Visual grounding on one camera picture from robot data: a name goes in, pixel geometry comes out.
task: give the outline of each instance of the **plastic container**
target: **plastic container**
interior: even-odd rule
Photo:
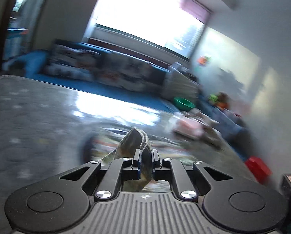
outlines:
[[[201,138],[204,133],[203,124],[195,119],[182,117],[177,121],[176,126],[174,127],[174,132],[197,140]]]
[[[13,29],[9,28],[7,30],[7,38],[4,43],[4,53],[3,60],[7,61],[12,57],[21,54],[21,43],[23,35],[27,34],[28,30],[25,28]]]
[[[180,110],[180,111],[190,111],[191,109],[195,108],[195,104],[190,102],[189,100],[186,100],[182,97],[175,97],[174,98],[174,105]]]

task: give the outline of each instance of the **metal screw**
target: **metal screw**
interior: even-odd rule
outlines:
[[[190,199],[196,196],[196,192],[192,190],[186,190],[186,191],[181,192],[180,195],[184,198]]]
[[[108,197],[111,197],[112,193],[110,191],[107,191],[107,190],[101,190],[101,191],[98,191],[96,193],[96,196],[101,198],[101,199],[106,199]]]

